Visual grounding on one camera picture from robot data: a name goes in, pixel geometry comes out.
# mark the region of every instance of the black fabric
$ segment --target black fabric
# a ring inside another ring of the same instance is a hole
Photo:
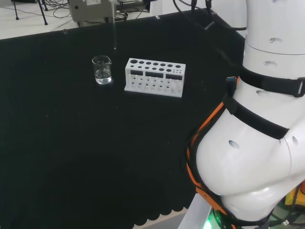
[[[160,18],[117,23],[117,52],[111,25],[0,41],[1,228],[131,229],[189,206],[185,140],[238,71],[181,15]],[[238,34],[210,33],[242,62]],[[112,60],[111,84],[94,79],[99,54]],[[185,63],[182,98],[125,92],[130,57]]]
[[[223,103],[230,114],[244,122],[253,129],[275,139],[282,139],[289,129],[278,124],[272,123],[261,116],[253,113],[244,106],[240,105],[230,96],[225,96]]]
[[[240,78],[247,84],[269,92],[302,97],[305,94],[305,78],[281,79],[254,73],[246,68],[240,71]]]

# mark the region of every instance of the green light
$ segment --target green light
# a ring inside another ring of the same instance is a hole
[[[207,220],[205,222],[203,229],[212,229],[212,225],[211,225],[210,221]]]

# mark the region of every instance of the black strap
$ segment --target black strap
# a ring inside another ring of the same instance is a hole
[[[297,80],[281,79],[257,74],[242,67],[240,78],[245,83],[268,92],[288,94],[294,97],[302,97],[305,94],[305,77]]]
[[[234,81],[232,80],[232,78],[228,77],[227,87],[228,88],[232,87],[233,82]],[[234,88],[229,89],[228,93],[223,99],[223,103],[230,112],[230,114],[234,115],[236,118],[238,118],[248,126],[252,127],[253,129],[265,135],[268,135],[272,138],[282,139],[286,135],[289,129],[262,118],[261,116],[248,110],[240,103],[238,103],[235,99],[233,99],[232,90],[234,90]]]

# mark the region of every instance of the equipment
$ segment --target equipment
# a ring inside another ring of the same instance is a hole
[[[126,9],[131,12],[141,11],[145,9],[146,5],[143,1],[138,0],[126,3],[116,0],[70,0],[69,9],[73,21],[96,21],[112,17],[112,4],[115,5],[115,15],[117,11]]]
[[[274,207],[305,180],[304,12],[303,0],[247,0],[240,78],[227,78],[222,103],[188,140],[190,177],[222,228],[281,223],[268,222]]]

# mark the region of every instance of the water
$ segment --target water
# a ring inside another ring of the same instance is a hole
[[[95,72],[95,80],[99,84],[107,84],[111,82],[111,73],[107,69],[97,70]]]

